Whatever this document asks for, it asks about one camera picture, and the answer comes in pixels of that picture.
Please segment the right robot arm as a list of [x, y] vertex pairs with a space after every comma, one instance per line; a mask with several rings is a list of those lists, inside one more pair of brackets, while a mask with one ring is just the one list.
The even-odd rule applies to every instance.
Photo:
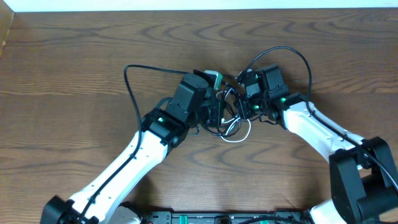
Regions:
[[308, 211], [311, 223], [369, 223], [397, 208], [397, 169], [385, 140], [366, 139], [317, 110], [307, 96], [291, 93], [277, 65], [242, 71], [245, 93], [235, 106], [301, 137], [329, 164], [331, 199]]

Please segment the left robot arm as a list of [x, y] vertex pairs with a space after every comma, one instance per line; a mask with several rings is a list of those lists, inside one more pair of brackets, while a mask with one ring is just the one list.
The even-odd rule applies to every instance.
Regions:
[[195, 70], [186, 73], [172, 97], [158, 102], [139, 122], [123, 152], [89, 185], [67, 201], [54, 196], [44, 206], [41, 223], [108, 223], [137, 183], [198, 125], [221, 123], [215, 92], [223, 76]]

